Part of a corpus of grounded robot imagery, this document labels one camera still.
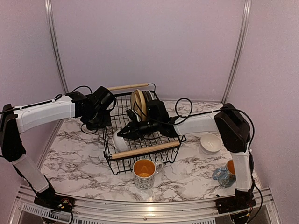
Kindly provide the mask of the black wire dish rack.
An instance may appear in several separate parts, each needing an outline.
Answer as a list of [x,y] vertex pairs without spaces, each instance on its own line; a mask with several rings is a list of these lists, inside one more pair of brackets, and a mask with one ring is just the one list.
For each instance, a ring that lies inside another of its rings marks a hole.
[[120,153],[121,148],[113,144],[113,134],[125,128],[125,126],[133,121],[131,117],[132,113],[127,113],[127,110],[131,109],[131,95],[131,92],[114,94],[115,104],[109,107],[110,119],[106,121],[108,125],[102,129],[103,156],[113,175],[131,172],[133,164],[138,159],[149,159],[154,162],[161,161],[163,164],[173,163],[181,144],[186,142],[184,135],[163,136],[158,128],[155,127],[155,123],[149,120],[147,121],[147,124],[150,125],[149,132],[141,130],[133,135],[133,139],[124,138],[124,151],[139,150],[153,146],[159,146],[159,149],[115,158],[113,155]]

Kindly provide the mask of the white bowl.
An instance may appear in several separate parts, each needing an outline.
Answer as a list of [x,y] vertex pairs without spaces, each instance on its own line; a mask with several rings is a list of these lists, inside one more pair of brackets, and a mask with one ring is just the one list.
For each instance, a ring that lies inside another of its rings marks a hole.
[[126,143],[126,141],[124,140],[123,137],[118,136],[120,129],[118,129],[117,131],[115,131],[113,133],[113,137],[112,137],[112,143],[115,147],[115,150],[117,152],[125,152],[129,150],[128,144]]
[[214,134],[208,133],[200,138],[202,151],[207,155],[218,153],[222,148],[222,141]]

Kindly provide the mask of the cream gold rimmed plate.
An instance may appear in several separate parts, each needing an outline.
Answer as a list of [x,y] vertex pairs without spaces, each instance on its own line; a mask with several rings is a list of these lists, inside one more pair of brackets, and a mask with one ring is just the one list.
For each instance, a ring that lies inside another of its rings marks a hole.
[[131,110],[133,112],[135,112],[138,122],[142,121],[142,114],[141,114],[141,110],[139,108],[139,104],[140,104],[140,98],[137,96],[137,94],[135,92],[132,92],[131,93]]

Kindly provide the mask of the plain cream yellow plate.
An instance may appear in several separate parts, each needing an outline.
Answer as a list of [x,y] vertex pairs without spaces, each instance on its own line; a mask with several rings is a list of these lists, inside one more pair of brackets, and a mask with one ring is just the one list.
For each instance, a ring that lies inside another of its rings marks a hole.
[[140,108],[141,114],[142,114],[142,121],[145,121],[146,120],[145,114],[147,111],[146,111],[146,103],[145,103],[144,95],[143,95],[142,91],[139,89],[136,89],[135,93],[140,98],[139,108]]

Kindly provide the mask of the grey reindeer plate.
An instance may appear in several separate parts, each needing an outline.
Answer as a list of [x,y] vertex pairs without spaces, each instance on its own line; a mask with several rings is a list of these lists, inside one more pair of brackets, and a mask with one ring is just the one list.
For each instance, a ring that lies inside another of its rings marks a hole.
[[143,91],[142,93],[143,93],[144,98],[145,98],[146,107],[148,107],[148,102],[153,100],[151,92],[146,90],[146,91]]

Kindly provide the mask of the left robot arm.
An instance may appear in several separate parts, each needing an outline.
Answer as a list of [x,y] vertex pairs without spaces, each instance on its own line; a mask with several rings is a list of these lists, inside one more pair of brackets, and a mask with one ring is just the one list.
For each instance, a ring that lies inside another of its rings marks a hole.
[[59,197],[41,173],[37,160],[45,151],[55,125],[64,119],[79,118],[89,129],[100,126],[114,102],[110,89],[101,86],[88,95],[72,91],[33,104],[3,105],[0,111],[0,155],[31,185],[43,203],[54,208],[59,204]]

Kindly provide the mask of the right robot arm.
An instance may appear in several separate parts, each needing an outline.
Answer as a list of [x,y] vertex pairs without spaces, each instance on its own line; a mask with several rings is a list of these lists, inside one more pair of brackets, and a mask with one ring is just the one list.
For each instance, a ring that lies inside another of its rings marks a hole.
[[232,104],[224,104],[220,109],[202,113],[177,114],[170,117],[160,100],[149,101],[144,111],[138,104],[127,111],[131,118],[124,128],[113,135],[114,147],[118,150],[113,159],[132,157],[170,147],[175,143],[164,143],[153,147],[129,150],[125,139],[137,140],[145,135],[159,132],[165,137],[179,137],[186,134],[203,133],[200,144],[206,151],[216,151],[224,146],[231,154],[236,176],[235,196],[232,206],[241,209],[250,200],[255,187],[252,177],[254,162],[251,144],[255,127],[251,118]]

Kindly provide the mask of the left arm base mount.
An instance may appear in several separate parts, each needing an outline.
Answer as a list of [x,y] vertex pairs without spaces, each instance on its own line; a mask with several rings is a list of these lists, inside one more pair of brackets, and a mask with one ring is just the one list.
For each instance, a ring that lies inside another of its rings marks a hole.
[[52,209],[54,211],[72,212],[75,199],[68,196],[54,195],[52,198],[41,199],[36,197],[34,204]]

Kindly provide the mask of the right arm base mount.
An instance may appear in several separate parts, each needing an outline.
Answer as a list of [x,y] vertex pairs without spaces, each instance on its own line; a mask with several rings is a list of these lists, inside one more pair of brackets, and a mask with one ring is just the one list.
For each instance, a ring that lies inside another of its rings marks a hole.
[[237,197],[230,196],[225,198],[218,198],[215,201],[216,208],[219,214],[235,212],[256,206],[256,201],[252,198],[246,198],[245,196]]

